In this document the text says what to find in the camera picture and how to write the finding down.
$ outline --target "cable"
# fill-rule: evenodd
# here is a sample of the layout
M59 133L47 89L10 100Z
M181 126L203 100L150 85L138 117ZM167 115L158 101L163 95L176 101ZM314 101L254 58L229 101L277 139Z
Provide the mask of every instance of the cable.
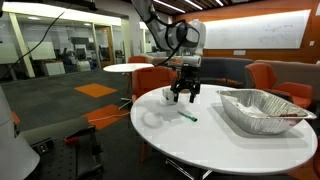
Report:
M43 36L42 39L40 40L40 42L39 42L35 47L33 47L31 50L29 50L27 53L25 53L24 55L22 55L15 63L13 63L13 65L12 65L12 66L7 70L7 72L2 76L1 80L3 80L3 79L10 73L11 69L13 69L14 66L15 66L18 62L20 62L20 61L22 60L22 58L24 58L26 55L30 54L33 50L35 50L35 49L43 42L43 40L46 38L46 36L47 36L50 28L51 28L51 27L54 25L54 23L66 12L66 10L63 11L58 17L56 17L56 19L49 25L49 27L47 28L46 32L44 33L44 36Z
M127 112L127 113L124 113L124 114L119 114L119 115L107 116L107 117L104 117L104 118L92 119L92 120L89 120L89 122L101 121L101 120L112 118L112 117L121 117L121 116L125 116L125 115L128 115L128 114L130 114L130 112Z

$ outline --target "ceiling light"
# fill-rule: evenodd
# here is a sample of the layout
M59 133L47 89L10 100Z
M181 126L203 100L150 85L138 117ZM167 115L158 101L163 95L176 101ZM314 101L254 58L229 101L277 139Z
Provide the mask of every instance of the ceiling light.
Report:
M162 1L154 0L154 2L157 2L157 3L159 3L159 4L165 5L165 6L169 7L169 8L171 8L171 9L180 11L180 12L182 12L182 13L186 13L185 11L183 11L183 10L181 10L181 9L179 9L179 8L176 8L176 7L174 7L174 6L171 6L171 5L167 4L167 3L164 3L164 2L162 2Z
M190 0L184 0L184 1L186 1L187 3L189 3L189 4L191 4L192 6L194 6L194 7L196 7L196 8L198 8L198 9L200 9L200 10L202 10L202 7L200 7L200 6L198 6L198 5L196 5L195 3L193 3L192 1L190 1Z
M37 17L34 17L34 16L29 16L28 19L31 19L31 20L40 20L40 18L37 18Z
M223 4L222 4L222 2L220 0L216 0L216 1L217 1L217 3L220 4L220 6L223 6Z

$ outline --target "gray carpet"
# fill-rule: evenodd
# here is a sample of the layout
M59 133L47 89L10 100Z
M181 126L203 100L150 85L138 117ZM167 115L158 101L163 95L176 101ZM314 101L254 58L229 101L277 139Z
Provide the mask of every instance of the gray carpet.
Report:
M101 98L92 98L73 88L97 83L118 91ZM121 97L128 97L127 79L121 74L102 70L67 74L55 77L31 79L2 84L9 104L21 123L22 131L34 130L43 126L54 127L70 119L81 119L83 114L109 104L121 105ZM104 152L103 164L106 170L104 179L188 179L170 165L166 157L149 148L146 162L140 163L141 138L131 125L129 117L113 123L97 133ZM212 173L207 179L292 179L280 174L275 176L233 176Z

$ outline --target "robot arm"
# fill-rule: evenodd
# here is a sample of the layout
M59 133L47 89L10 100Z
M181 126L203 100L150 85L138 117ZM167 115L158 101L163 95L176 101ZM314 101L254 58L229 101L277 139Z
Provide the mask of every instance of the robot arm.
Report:
M199 70L205 43L205 25L198 20L166 24L160 20L150 0L132 0L132 4L149 28L158 48L173 51L172 55L180 47L190 52L190 56L182 56L182 64L179 67L174 67L178 69L179 77L172 83L171 91L175 94L174 100L178 101L179 93L183 89L189 89L192 103L196 94L200 93ZM171 56L158 65L165 65Z

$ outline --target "white tabletop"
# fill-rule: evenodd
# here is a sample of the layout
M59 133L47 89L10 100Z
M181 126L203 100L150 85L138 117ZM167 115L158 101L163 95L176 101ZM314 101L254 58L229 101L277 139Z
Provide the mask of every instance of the white tabletop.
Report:
M111 66L106 66L103 68L104 71L108 72L133 72L136 69L153 67L153 64L148 63L127 63L127 64L115 64Z
M301 121L286 133L274 136L249 134L224 112L216 90L201 85L194 103L180 94L176 105L163 102L161 89L141 96L132 106L131 120L137 132L160 152L184 163L238 175L277 174L308 161L316 151L317 137ZM198 118L193 122L177 113Z

